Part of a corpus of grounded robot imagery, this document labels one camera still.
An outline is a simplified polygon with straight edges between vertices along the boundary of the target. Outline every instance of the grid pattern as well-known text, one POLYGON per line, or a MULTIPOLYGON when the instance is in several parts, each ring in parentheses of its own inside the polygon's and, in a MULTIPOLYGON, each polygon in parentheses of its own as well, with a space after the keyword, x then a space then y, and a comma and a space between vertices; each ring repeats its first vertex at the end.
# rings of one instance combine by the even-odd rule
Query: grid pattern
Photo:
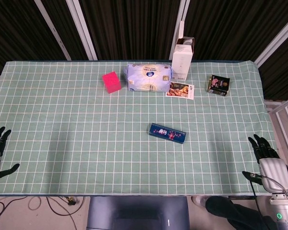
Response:
MULTIPOLYGON (((192 63, 194 100, 130 92, 127 62, 8 62, 0 80, 0 127, 12 130, 0 194, 249 194, 241 171, 258 172, 247 137, 274 140, 258 69, 192 63), (108 94, 101 76, 116 71, 108 94), (226 97, 206 92, 210 74, 230 78, 226 97), (148 135, 150 123, 187 132, 184 144, 148 135)), ((257 192, 264 192, 255 186, 257 192)))

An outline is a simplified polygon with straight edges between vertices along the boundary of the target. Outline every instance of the shoe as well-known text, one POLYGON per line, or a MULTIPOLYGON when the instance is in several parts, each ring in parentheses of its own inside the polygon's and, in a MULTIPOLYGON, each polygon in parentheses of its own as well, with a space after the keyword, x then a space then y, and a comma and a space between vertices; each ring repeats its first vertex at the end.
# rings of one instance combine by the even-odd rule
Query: shoe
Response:
POLYGON ((191 201, 199 207, 205 207, 206 201, 208 200, 209 197, 210 196, 208 196, 208 195, 206 195, 206 196, 205 195, 197 195, 197 196, 195 195, 195 196, 191 197, 191 201))

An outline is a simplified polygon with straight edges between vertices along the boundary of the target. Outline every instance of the black curtain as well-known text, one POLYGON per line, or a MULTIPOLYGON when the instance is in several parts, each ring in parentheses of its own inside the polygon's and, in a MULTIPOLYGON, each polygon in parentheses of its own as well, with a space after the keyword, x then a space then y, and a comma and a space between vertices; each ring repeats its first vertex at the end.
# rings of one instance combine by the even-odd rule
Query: black curtain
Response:
POLYGON ((288 22, 288 0, 191 0, 185 35, 194 59, 252 60, 288 22))
POLYGON ((288 100, 288 38, 259 67, 264 97, 270 100, 288 100))
POLYGON ((33 0, 0 0, 0 74, 13 60, 66 60, 33 0))
POLYGON ((81 0, 98 59, 168 59, 180 0, 81 0))
POLYGON ((66 0, 42 0, 72 60, 88 60, 66 0))

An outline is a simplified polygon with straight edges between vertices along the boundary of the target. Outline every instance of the small black box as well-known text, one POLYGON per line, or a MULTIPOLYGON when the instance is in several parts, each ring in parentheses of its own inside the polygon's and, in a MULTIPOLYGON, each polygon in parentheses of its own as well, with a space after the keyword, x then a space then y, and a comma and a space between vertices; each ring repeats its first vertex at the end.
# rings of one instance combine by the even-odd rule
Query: small black box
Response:
POLYGON ((211 75, 208 82, 208 92, 226 96, 229 90, 230 78, 223 78, 216 75, 211 75))

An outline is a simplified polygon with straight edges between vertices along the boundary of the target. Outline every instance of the blue box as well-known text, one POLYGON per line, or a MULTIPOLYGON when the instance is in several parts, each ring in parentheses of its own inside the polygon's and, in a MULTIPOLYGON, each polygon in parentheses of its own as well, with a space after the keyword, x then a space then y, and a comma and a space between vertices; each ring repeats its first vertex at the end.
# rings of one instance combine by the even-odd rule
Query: blue box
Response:
POLYGON ((183 144, 186 138, 185 132, 172 128, 167 128, 165 126, 161 126, 155 123, 152 123, 152 125, 150 126, 149 135, 157 138, 163 138, 165 140, 171 140, 180 144, 183 144))

